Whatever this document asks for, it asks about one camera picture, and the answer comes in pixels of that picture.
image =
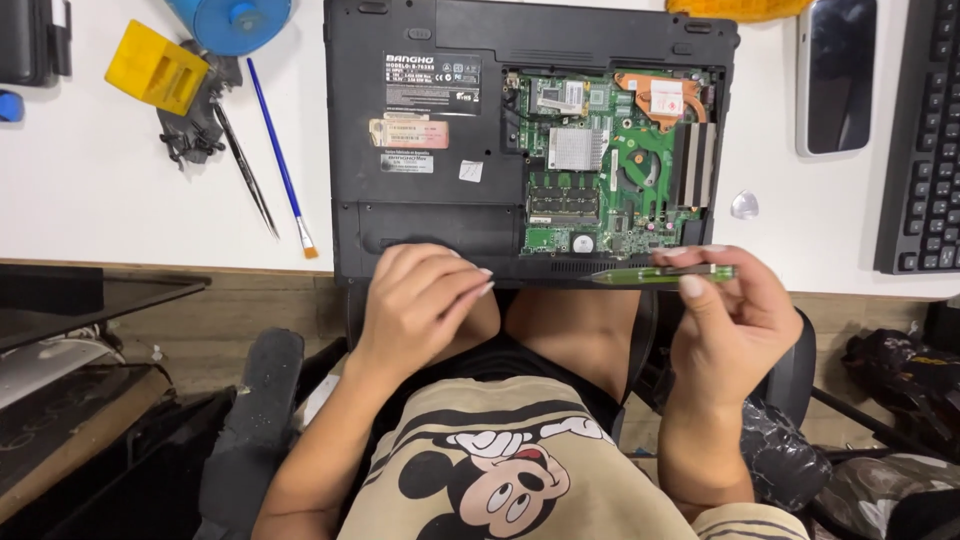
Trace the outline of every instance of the leg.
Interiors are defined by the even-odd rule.
[[[505,330],[619,402],[639,301],[633,290],[524,289],[507,311]]]
[[[473,309],[467,314],[467,318],[457,329],[453,341],[427,365],[433,365],[451,356],[469,351],[494,337],[499,331],[500,310],[496,306],[496,299],[493,297],[493,291],[491,291],[477,300]]]

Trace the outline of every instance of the laptop motherboard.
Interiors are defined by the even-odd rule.
[[[709,205],[715,74],[509,71],[503,107],[529,163],[522,255],[629,259],[700,235]]]

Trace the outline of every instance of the white desk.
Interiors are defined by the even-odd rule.
[[[320,251],[313,260],[302,256],[246,72],[245,85],[225,107],[276,220],[279,243],[265,230],[229,152],[206,166],[188,164],[181,174],[157,139],[154,109],[103,80],[131,18],[173,40],[189,37],[162,0],[73,2],[72,80],[52,89],[15,88],[27,101],[26,121],[0,124],[0,258],[331,272],[322,2],[294,0],[286,28],[252,55]],[[802,159],[793,150],[796,19],[740,27],[713,239],[753,251],[793,291],[944,298],[960,293],[960,275],[894,277],[872,270],[906,15],[906,2],[878,3],[873,139],[842,159]],[[760,216],[751,221],[729,213],[743,189],[760,202]]]

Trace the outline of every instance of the green screwdriver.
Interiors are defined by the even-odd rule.
[[[650,266],[647,268],[615,268],[604,270],[581,281],[602,283],[604,285],[640,285],[647,283],[676,283],[680,276],[702,276],[711,282],[726,282],[736,277],[736,267],[724,264],[694,264],[686,268],[673,266]]]

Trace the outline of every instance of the phone screen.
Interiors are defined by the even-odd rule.
[[[870,140],[876,0],[817,0],[809,28],[806,147],[812,154],[863,148]]]

